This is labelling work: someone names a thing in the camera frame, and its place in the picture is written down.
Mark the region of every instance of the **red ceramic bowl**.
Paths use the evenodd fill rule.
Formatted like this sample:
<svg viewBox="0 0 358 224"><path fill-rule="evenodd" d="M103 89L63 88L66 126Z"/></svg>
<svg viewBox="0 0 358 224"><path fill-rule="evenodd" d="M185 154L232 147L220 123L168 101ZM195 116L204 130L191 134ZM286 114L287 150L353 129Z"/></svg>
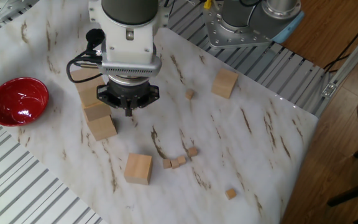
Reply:
<svg viewBox="0 0 358 224"><path fill-rule="evenodd" d="M44 112L47 87L35 78L15 78L0 86L0 125L22 126Z"/></svg>

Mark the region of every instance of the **marble table surface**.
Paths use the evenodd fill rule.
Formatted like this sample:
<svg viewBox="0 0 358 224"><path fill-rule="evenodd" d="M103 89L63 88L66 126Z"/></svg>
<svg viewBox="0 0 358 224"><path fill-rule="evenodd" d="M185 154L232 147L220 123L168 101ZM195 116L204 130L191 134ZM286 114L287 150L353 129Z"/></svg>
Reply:
<svg viewBox="0 0 358 224"><path fill-rule="evenodd" d="M36 122L6 128L108 223L279 223L318 119L240 75L227 100L211 93L212 55L160 29L160 99L131 118L112 110L117 136L96 142L65 74L85 49L88 2L41 0L0 29L0 85L34 77L50 101ZM187 88L195 90L191 101ZM199 154L177 169L163 158ZM149 186L128 184L129 153L153 156ZM237 197L228 200L225 191Z"/></svg>

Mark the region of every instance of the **small wooden cube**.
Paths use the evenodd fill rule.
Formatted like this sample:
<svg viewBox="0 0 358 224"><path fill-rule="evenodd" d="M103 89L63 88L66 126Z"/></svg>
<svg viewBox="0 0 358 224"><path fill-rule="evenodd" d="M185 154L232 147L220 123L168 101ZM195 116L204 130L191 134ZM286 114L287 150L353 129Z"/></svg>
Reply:
<svg viewBox="0 0 358 224"><path fill-rule="evenodd" d="M162 165L163 165L164 169L171 168L172 167L171 160L170 159L164 159L162 161Z"/></svg>
<svg viewBox="0 0 358 224"><path fill-rule="evenodd" d="M224 68L220 69L212 85L212 93L229 99L238 76L239 75L237 73Z"/></svg>
<svg viewBox="0 0 358 224"><path fill-rule="evenodd" d="M99 74L98 69L82 68L80 70L72 72L71 76L73 77L74 80L83 80L85 78L93 77L97 74ZM100 85L104 85L104 81L102 77L92 79L88 82L75 84L81 102L85 107L99 102L99 100L97 99L96 91L97 91L97 87Z"/></svg>
<svg viewBox="0 0 358 224"><path fill-rule="evenodd" d="M230 190L228 190L228 191L226 191L226 197L227 197L227 199L232 199L232 198L234 198L235 196L236 196L237 194L236 194L236 192L234 191L234 189L230 189Z"/></svg>
<svg viewBox="0 0 358 224"><path fill-rule="evenodd" d="M116 127L114 127L110 115L93 121L87 121L86 124L97 141L115 136L117 134Z"/></svg>
<svg viewBox="0 0 358 224"><path fill-rule="evenodd" d="M188 98L189 100L192 99L193 95L194 95L194 90L188 89L188 90L186 91L186 98Z"/></svg>
<svg viewBox="0 0 358 224"><path fill-rule="evenodd" d="M150 183L152 176L153 161L151 156L130 153L125 167L124 177L128 183Z"/></svg>
<svg viewBox="0 0 358 224"><path fill-rule="evenodd" d="M176 168L180 167L178 159L171 159L171 165L172 165L172 169L176 169Z"/></svg>
<svg viewBox="0 0 358 224"><path fill-rule="evenodd" d="M198 153L196 147L189 148L188 152L189 152L190 157L197 156L197 153Z"/></svg>
<svg viewBox="0 0 358 224"><path fill-rule="evenodd" d="M179 162L179 165L183 165L186 163L186 158L184 156L179 156L177 160Z"/></svg>
<svg viewBox="0 0 358 224"><path fill-rule="evenodd" d="M100 101L91 106L82 105L82 107L87 121L94 121L111 114L110 106Z"/></svg>

